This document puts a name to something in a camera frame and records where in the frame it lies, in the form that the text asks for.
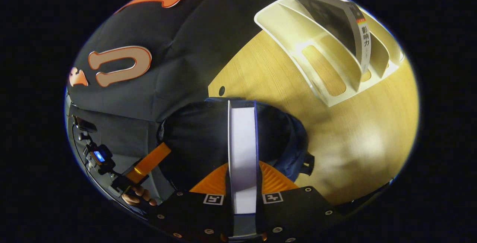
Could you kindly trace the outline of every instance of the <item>wooden desk surface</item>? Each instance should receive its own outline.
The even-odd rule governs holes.
[[[312,185],[331,204],[350,202],[389,182],[410,154],[419,118],[416,81],[407,58],[385,80],[332,107],[317,99],[288,55],[266,32],[250,40],[208,87],[210,97],[244,97],[287,112],[303,123]]]

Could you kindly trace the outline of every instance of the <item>human hand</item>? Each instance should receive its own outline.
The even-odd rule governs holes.
[[[157,202],[154,199],[151,199],[151,195],[150,195],[148,189],[144,189],[142,186],[138,186],[138,187],[131,187],[131,190],[136,192],[136,195],[138,195],[139,197],[142,197],[144,200],[148,201],[151,206],[156,206],[157,205]],[[126,193],[121,195],[121,197],[129,205],[133,205],[133,206],[138,206],[139,205],[140,201],[137,197],[134,197],[132,195],[128,195]]]

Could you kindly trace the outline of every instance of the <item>white desk organizer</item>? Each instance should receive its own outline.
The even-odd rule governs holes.
[[[295,0],[277,0],[255,15],[255,22],[285,51],[295,63],[317,98],[331,107],[380,82],[399,67],[402,52],[385,27],[366,10],[363,12],[371,33],[371,78],[361,81],[363,73],[356,57],[329,31],[317,24],[309,12]],[[346,90],[330,95],[324,82],[302,50],[313,45],[343,80]]]

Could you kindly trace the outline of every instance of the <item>black background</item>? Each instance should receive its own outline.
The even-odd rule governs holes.
[[[130,0],[4,1],[3,92],[11,111],[4,154],[7,237],[172,241],[109,205],[73,160],[63,125],[64,87],[76,54]],[[414,153],[390,190],[320,241],[470,242],[475,167],[466,158],[475,153],[467,147],[475,98],[472,80],[463,75],[471,75],[474,59],[474,6],[470,0],[354,1],[407,52],[419,82],[421,124]],[[17,134],[10,131],[15,127]]]

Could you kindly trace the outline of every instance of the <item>black backpack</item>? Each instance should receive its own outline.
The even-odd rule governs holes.
[[[162,121],[157,144],[164,142],[172,153],[159,168],[174,188],[190,190],[228,162],[228,100],[254,103],[241,98],[207,98],[181,107]],[[259,160],[293,182],[299,173],[311,175],[315,161],[307,152],[308,137],[301,122],[261,102],[257,102],[257,120]]]

